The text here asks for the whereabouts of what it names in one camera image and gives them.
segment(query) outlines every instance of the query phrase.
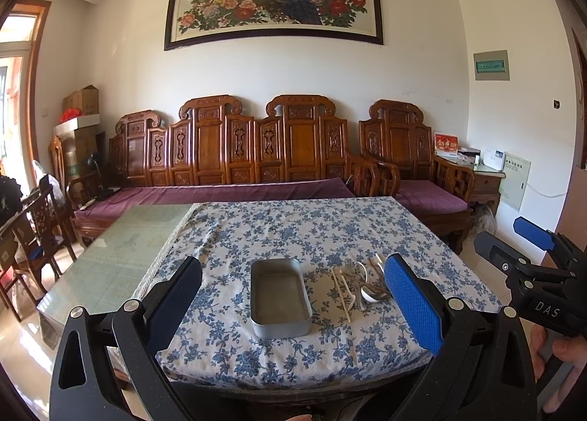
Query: white device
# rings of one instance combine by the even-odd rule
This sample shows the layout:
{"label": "white device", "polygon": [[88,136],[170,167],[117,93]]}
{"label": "white device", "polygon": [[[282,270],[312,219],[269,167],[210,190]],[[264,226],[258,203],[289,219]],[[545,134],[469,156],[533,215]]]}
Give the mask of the white device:
{"label": "white device", "polygon": [[483,152],[483,164],[498,171],[504,170],[506,154],[494,148],[488,148]]}

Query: human hand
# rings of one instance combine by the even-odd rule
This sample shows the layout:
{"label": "human hand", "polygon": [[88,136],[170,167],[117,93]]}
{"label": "human hand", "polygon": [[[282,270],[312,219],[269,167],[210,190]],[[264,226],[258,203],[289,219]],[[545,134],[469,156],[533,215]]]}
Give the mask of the human hand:
{"label": "human hand", "polygon": [[[532,367],[534,378],[538,380],[544,373],[544,360],[538,352],[547,341],[547,332],[540,325],[534,325],[530,330],[530,354],[532,355]],[[553,355],[563,362],[573,363],[573,370],[562,382],[562,385],[544,404],[545,413],[553,413],[561,405],[562,401],[570,393],[577,378],[587,363],[587,340],[583,336],[573,339],[559,339],[553,343]]]}

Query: carved wooden armchair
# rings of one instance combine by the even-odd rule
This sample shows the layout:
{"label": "carved wooden armchair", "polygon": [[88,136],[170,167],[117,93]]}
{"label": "carved wooden armchair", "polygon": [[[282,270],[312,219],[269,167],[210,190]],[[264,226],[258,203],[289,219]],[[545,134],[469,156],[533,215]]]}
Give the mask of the carved wooden armchair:
{"label": "carved wooden armchair", "polygon": [[469,168],[433,154],[432,134],[411,103],[379,100],[359,121],[361,155],[380,168],[379,195],[395,197],[457,254],[471,227]]}

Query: table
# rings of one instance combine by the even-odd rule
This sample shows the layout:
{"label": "table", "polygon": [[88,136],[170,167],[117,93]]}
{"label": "table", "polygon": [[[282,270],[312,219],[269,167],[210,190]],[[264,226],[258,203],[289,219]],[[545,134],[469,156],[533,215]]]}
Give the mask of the table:
{"label": "table", "polygon": [[45,343],[56,346],[73,307],[90,314],[118,310],[157,256],[166,254],[191,207],[137,205],[97,238],[37,306]]}
{"label": "table", "polygon": [[475,172],[475,188],[469,199],[469,204],[488,204],[495,216],[501,199],[500,183],[506,177],[506,173],[485,166],[485,164],[465,163],[463,160],[450,156],[440,157],[459,166],[466,166]]}
{"label": "table", "polygon": [[[319,398],[372,387],[423,366],[429,352],[416,344],[394,301],[353,310],[339,303],[329,268],[398,252],[419,277],[446,296],[478,310],[497,311],[495,295],[393,198],[212,202],[197,206],[160,264],[134,292],[142,298],[169,279],[186,256],[203,265],[203,282],[157,360],[171,379],[214,385],[234,396],[277,394]],[[260,340],[249,320],[250,264],[294,257],[302,266],[313,309],[306,336]]]}

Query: purple cushion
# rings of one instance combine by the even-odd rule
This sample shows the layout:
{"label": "purple cushion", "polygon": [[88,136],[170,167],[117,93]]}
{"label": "purple cushion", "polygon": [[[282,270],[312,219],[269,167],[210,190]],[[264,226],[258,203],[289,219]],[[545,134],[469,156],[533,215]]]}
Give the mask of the purple cushion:
{"label": "purple cushion", "polygon": [[395,199],[416,216],[460,213],[469,207],[462,199],[426,180],[402,180]]}
{"label": "purple cushion", "polygon": [[116,220],[137,204],[192,204],[193,202],[283,201],[354,197],[340,178],[277,184],[226,184],[223,186],[129,187],[99,201],[77,219]]}

